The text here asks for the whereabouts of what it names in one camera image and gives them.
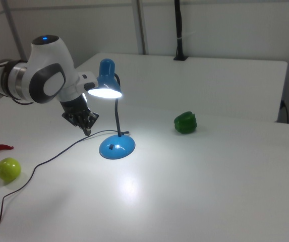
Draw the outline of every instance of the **desk lamp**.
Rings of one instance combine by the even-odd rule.
[[[99,65],[98,87],[88,91],[89,94],[103,98],[115,98],[115,119],[118,134],[105,139],[99,146],[99,153],[106,159],[121,159],[131,154],[135,148],[134,140],[121,133],[118,101],[122,96],[120,79],[115,74],[115,63],[111,59],[103,59]]]

